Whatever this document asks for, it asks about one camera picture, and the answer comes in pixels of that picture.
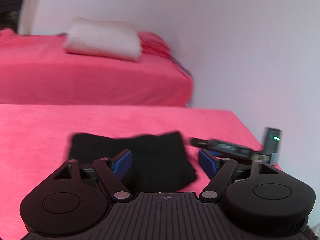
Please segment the folded pink blanket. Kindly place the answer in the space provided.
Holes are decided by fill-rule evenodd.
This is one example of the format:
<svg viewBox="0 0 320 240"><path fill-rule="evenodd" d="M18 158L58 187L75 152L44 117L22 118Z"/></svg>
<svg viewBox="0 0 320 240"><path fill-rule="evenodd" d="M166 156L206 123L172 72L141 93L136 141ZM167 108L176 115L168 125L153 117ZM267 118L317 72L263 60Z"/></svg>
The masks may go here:
<svg viewBox="0 0 320 240"><path fill-rule="evenodd" d="M140 44L144 54L155 55L164 58L171 57L169 45L157 34L147 31L140 31L138 32L138 37L140 38Z"/></svg>

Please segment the far bed with pink cover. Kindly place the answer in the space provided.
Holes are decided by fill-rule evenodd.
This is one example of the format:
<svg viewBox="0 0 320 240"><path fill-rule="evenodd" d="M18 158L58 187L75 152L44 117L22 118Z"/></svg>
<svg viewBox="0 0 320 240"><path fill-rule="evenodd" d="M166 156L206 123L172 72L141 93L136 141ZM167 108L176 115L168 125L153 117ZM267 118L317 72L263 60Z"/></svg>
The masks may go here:
<svg viewBox="0 0 320 240"><path fill-rule="evenodd" d="M185 106L193 78L172 58L67 54L63 36L1 30L1 103Z"/></svg>

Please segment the cream embossed pillow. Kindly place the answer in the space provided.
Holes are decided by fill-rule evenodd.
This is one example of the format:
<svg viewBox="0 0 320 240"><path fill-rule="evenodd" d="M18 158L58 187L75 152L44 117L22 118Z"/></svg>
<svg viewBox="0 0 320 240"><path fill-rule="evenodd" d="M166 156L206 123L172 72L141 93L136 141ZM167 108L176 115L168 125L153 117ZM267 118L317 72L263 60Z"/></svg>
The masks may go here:
<svg viewBox="0 0 320 240"><path fill-rule="evenodd" d="M94 21L75 18L62 45L67 53L111 57L137 62L142 55L142 45L137 31L119 21Z"/></svg>

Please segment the pale pink curtain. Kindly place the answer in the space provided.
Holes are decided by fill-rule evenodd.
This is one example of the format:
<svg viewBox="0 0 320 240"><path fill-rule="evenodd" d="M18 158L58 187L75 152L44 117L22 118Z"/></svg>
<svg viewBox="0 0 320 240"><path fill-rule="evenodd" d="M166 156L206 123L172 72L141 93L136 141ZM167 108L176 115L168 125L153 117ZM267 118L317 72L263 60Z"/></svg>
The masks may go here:
<svg viewBox="0 0 320 240"><path fill-rule="evenodd" d="M17 33L31 35L40 0L23 0L18 21Z"/></svg>

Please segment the black pants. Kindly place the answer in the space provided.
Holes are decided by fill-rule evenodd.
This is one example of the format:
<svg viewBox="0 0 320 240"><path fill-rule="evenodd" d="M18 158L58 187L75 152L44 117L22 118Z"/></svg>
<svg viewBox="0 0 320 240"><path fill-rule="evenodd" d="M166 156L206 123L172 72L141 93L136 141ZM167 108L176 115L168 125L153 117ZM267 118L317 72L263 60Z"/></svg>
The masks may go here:
<svg viewBox="0 0 320 240"><path fill-rule="evenodd" d="M76 133L68 158L91 164L102 157L112 159L124 150L132 152L132 165L121 182L132 194L177 192L197 179L179 132L119 139Z"/></svg>

